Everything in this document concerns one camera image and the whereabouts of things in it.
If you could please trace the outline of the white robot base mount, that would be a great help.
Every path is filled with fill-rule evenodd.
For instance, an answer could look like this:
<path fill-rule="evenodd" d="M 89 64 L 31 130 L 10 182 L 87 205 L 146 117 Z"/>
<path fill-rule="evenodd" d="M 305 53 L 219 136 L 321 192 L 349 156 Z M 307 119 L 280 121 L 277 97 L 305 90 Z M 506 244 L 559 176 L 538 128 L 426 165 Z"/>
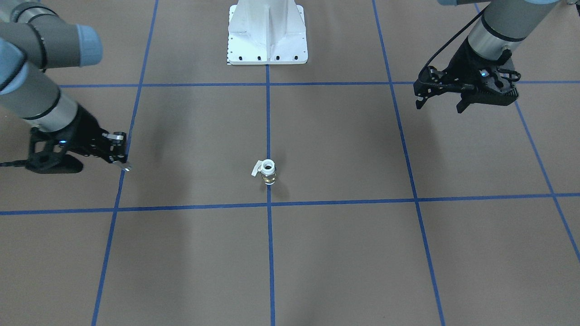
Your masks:
<path fill-rule="evenodd" d="M 305 11 L 294 0 L 239 0 L 228 13 L 228 64 L 308 62 Z"/>

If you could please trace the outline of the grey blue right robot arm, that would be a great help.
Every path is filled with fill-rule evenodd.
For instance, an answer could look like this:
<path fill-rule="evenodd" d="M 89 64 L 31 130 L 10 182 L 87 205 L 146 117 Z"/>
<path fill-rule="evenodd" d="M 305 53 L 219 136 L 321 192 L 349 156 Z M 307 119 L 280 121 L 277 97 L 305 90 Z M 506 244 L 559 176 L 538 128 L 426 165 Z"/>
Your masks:
<path fill-rule="evenodd" d="M 47 69 L 85 67 L 103 58 L 98 33 L 68 24 L 33 0 L 1 2 L 1 107 L 31 125 L 28 156 L 3 162 L 39 174 L 80 173 L 74 154 L 101 158 L 128 172 L 124 132 L 108 132 L 46 75 Z"/>

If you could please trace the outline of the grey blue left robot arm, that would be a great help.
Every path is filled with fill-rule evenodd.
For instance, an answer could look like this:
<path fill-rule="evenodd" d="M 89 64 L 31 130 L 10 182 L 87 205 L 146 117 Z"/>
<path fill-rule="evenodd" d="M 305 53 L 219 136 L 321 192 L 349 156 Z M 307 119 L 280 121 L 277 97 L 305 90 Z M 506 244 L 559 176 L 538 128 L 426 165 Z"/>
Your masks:
<path fill-rule="evenodd" d="M 460 94 L 458 113 L 474 104 L 511 105 L 519 97 L 516 83 L 521 79 L 513 53 L 556 4 L 555 0 L 492 0 L 468 22 L 471 31 L 445 69 L 437 70 L 430 61 L 422 67 L 413 84 L 416 108 L 445 93 Z"/>

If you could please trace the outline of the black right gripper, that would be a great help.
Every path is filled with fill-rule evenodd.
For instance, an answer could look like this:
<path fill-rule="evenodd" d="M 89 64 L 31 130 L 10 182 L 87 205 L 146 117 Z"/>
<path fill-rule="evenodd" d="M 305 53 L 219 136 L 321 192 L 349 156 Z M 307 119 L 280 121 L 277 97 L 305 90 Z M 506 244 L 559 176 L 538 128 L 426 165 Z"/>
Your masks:
<path fill-rule="evenodd" d="M 118 162 L 128 163 L 123 154 L 110 153 L 110 142 L 103 136 L 106 132 L 91 113 L 78 105 L 75 118 L 61 130 L 31 128 L 25 169 L 48 175 L 80 173 L 84 165 L 70 153 L 93 156 L 116 166 Z"/>

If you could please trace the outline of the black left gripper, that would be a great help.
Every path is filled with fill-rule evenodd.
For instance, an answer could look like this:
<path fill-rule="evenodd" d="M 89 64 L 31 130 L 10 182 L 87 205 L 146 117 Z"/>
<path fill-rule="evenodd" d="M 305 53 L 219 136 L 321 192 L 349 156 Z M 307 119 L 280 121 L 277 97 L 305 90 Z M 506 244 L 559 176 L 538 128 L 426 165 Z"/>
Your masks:
<path fill-rule="evenodd" d="M 504 47 L 498 60 L 488 60 L 476 53 L 467 39 L 463 41 L 447 67 L 447 73 L 463 84 L 456 105 L 459 114 L 472 104 L 508 106 L 518 99 L 520 73 L 513 68 L 512 54 Z M 416 96 L 416 109 L 422 109 L 428 99 Z"/>

